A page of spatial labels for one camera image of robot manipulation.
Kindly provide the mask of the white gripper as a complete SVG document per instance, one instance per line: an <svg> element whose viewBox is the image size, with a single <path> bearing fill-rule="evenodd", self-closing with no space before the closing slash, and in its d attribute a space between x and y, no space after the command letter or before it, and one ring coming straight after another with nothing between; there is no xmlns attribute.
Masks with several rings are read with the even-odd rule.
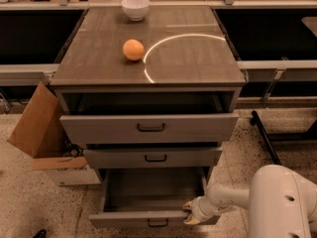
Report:
<svg viewBox="0 0 317 238"><path fill-rule="evenodd" d="M205 196L199 196L186 202L182 209L191 210L191 214L183 221L186 225L197 225L209 220L216 214L216 207Z"/></svg>

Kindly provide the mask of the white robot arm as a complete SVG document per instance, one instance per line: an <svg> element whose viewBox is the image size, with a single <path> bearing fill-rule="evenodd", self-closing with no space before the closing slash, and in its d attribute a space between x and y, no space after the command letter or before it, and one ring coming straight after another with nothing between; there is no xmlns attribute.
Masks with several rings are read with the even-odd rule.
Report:
<svg viewBox="0 0 317 238"><path fill-rule="evenodd" d="M184 223L200 224L235 206L249 211L248 238L311 238L317 225L317 184L284 166L264 166L248 189L215 183L186 202Z"/></svg>

